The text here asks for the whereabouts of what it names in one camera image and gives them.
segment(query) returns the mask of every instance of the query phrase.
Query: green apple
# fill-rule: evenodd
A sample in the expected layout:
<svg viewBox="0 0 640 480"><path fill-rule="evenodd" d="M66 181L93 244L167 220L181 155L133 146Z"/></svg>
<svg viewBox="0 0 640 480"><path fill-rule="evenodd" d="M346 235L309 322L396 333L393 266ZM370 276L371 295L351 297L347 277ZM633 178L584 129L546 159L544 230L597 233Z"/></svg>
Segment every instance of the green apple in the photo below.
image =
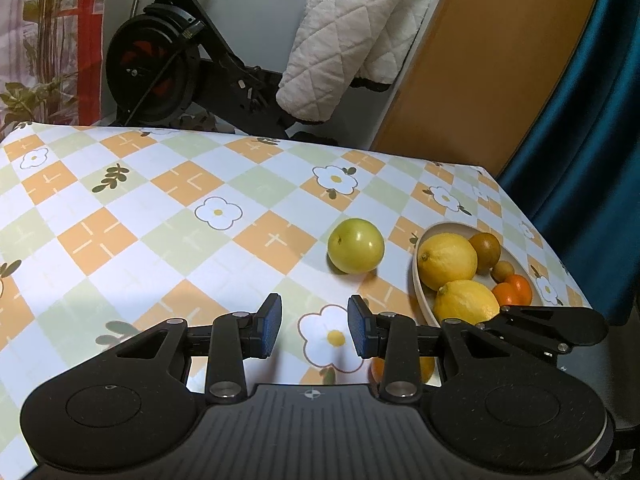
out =
<svg viewBox="0 0 640 480"><path fill-rule="evenodd" d="M367 220L349 218L329 236L327 253L332 263L347 274L375 269L385 255L385 239Z"/></svg>

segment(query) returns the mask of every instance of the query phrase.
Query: orange square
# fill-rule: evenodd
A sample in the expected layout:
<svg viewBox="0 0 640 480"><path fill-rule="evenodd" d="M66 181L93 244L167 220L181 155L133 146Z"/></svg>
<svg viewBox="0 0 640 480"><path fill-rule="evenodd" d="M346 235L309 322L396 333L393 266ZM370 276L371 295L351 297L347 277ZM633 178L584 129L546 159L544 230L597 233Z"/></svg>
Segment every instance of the orange square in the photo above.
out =
<svg viewBox="0 0 640 480"><path fill-rule="evenodd" d="M369 303L374 314L384 310L403 314L413 319L422 319L420 306L415 296L404 293L397 287L370 272L358 288L358 294Z"/></svg>
<svg viewBox="0 0 640 480"><path fill-rule="evenodd" d="M101 140L100 143L111 150L118 158L124 158L156 142L151 136L142 137L140 132L124 132L113 137L107 137Z"/></svg>
<svg viewBox="0 0 640 480"><path fill-rule="evenodd" d="M453 173L445 170L442 166L434 164L433 162L427 162L424 169L432 175L437 176L440 180L444 180L447 184L453 184Z"/></svg>
<svg viewBox="0 0 640 480"><path fill-rule="evenodd" d="M411 196L414 197L418 202L422 202L425 206L433 209L436 213L444 216L447 208L443 205L438 204L432 194L426 193L428 189L429 186L425 186L423 183L418 182L418 184L415 185Z"/></svg>
<svg viewBox="0 0 640 480"><path fill-rule="evenodd" d="M38 205L65 187L71 186L76 180L76 176L59 160L25 178L22 185L33 203Z"/></svg>
<svg viewBox="0 0 640 480"><path fill-rule="evenodd" d="M320 375L320 370L311 366L300 379L300 384L323 384L322 379L323 377Z"/></svg>
<svg viewBox="0 0 640 480"><path fill-rule="evenodd" d="M569 285L566 286L566 296L569 299L569 306L583 306L582 296Z"/></svg>
<svg viewBox="0 0 640 480"><path fill-rule="evenodd" d="M489 198L488 200L478 198L478 203L482 207L487 208L494 215L502 218L502 206L498 202L496 202L493 198Z"/></svg>
<svg viewBox="0 0 640 480"><path fill-rule="evenodd" d="M482 182L483 184L487 184L487 186L489 186L494 191L500 191L500 186L498 186L498 183L494 179L487 178L487 177L484 176L484 174L482 174L480 172L478 172L478 182Z"/></svg>
<svg viewBox="0 0 640 480"><path fill-rule="evenodd" d="M401 216L389 235L389 241L403 248L408 253L413 253L422 231L423 228L418 224L414 224L409 219Z"/></svg>
<svg viewBox="0 0 640 480"><path fill-rule="evenodd" d="M276 213L267 211L234 240L283 274L287 274L316 239Z"/></svg>
<svg viewBox="0 0 640 480"><path fill-rule="evenodd" d="M0 280L0 350L33 321L34 317L11 276Z"/></svg>
<svg viewBox="0 0 640 480"><path fill-rule="evenodd" d="M500 245L504 244L504 237L502 236L502 233L499 233L490 225L485 224L481 219L478 219L478 223L476 224L476 227L479 230L481 230L483 233L491 233L492 235L494 235L496 238L498 238Z"/></svg>
<svg viewBox="0 0 640 480"><path fill-rule="evenodd" d="M263 137L241 137L225 144L225 146L254 161L256 164L260 164L282 151L274 142L277 143L278 141Z"/></svg>
<svg viewBox="0 0 640 480"><path fill-rule="evenodd" d="M218 177L190 160L156 176L151 182L183 206L194 203L224 184Z"/></svg>
<svg viewBox="0 0 640 480"><path fill-rule="evenodd" d="M3 148L6 156L9 158L9 161L13 162L25 153L29 153L31 150L35 150L41 146L44 146L44 142L40 140L40 137L37 135L30 135L23 139L14 140L14 142L10 142Z"/></svg>
<svg viewBox="0 0 640 480"><path fill-rule="evenodd" d="M311 193L313 196L319 198L323 202L326 202L328 205L335 207L338 211L344 211L347 209L351 202L353 202L360 193L355 188L353 188L353 192L348 195L338 193L335 189L330 192L330 190L320 186L320 184L318 184L318 180L314 176L300 186L300 189L304 189L306 192Z"/></svg>
<svg viewBox="0 0 640 480"><path fill-rule="evenodd" d="M350 152L345 153L342 158L373 174L377 174L385 167L385 163L378 158L375 158L370 153L361 152L359 150L351 150Z"/></svg>
<svg viewBox="0 0 640 480"><path fill-rule="evenodd" d="M133 323L139 330L146 330L170 317L181 317L189 325L210 325L228 310L212 300L188 280L182 280L164 295L153 307Z"/></svg>
<svg viewBox="0 0 640 480"><path fill-rule="evenodd" d="M63 232L58 240L89 276L138 239L107 209L98 209Z"/></svg>
<svg viewBox="0 0 640 480"><path fill-rule="evenodd" d="M530 254L527 254L527 262L529 263L529 274L534 278L544 276L546 279L549 279L549 271L546 270L546 267Z"/></svg>

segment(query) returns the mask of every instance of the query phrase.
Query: small brown fruit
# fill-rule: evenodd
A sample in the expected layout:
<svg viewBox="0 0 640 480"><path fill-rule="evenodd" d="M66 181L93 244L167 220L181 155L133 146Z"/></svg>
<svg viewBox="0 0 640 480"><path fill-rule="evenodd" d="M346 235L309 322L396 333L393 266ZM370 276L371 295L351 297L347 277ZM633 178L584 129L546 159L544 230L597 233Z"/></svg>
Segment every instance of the small brown fruit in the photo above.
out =
<svg viewBox="0 0 640 480"><path fill-rule="evenodd" d="M469 243L478 254L478 272L487 272L500 259L500 242L491 233L478 233L469 238Z"/></svg>
<svg viewBox="0 0 640 480"><path fill-rule="evenodd" d="M500 260L494 265L494 268L491 269L491 277L494 279L495 283L502 283L509 276L513 276L515 272L516 270L509 262Z"/></svg>

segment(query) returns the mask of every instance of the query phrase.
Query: wooden door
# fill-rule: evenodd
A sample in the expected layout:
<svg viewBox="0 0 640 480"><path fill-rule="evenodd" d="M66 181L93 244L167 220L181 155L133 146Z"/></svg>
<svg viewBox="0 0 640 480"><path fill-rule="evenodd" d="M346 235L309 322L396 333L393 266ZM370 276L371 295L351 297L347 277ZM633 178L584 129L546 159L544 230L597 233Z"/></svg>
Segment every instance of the wooden door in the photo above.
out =
<svg viewBox="0 0 640 480"><path fill-rule="evenodd" d="M560 79L595 0L441 0L374 150L497 174Z"/></svg>

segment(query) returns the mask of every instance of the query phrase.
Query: round circular pad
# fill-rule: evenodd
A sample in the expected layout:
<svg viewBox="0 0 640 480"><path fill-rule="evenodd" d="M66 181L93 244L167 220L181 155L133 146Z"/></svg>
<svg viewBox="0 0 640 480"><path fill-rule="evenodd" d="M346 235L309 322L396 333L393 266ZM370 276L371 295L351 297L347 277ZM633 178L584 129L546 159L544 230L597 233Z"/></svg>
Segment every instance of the round circular pad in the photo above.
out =
<svg viewBox="0 0 640 480"><path fill-rule="evenodd" d="M560 411L554 395L530 384L508 384L488 393L486 410L509 426L536 428L552 420Z"/></svg>
<svg viewBox="0 0 640 480"><path fill-rule="evenodd" d="M89 428L110 428L127 422L140 410L140 396L123 386L90 386L73 395L66 412L78 424Z"/></svg>

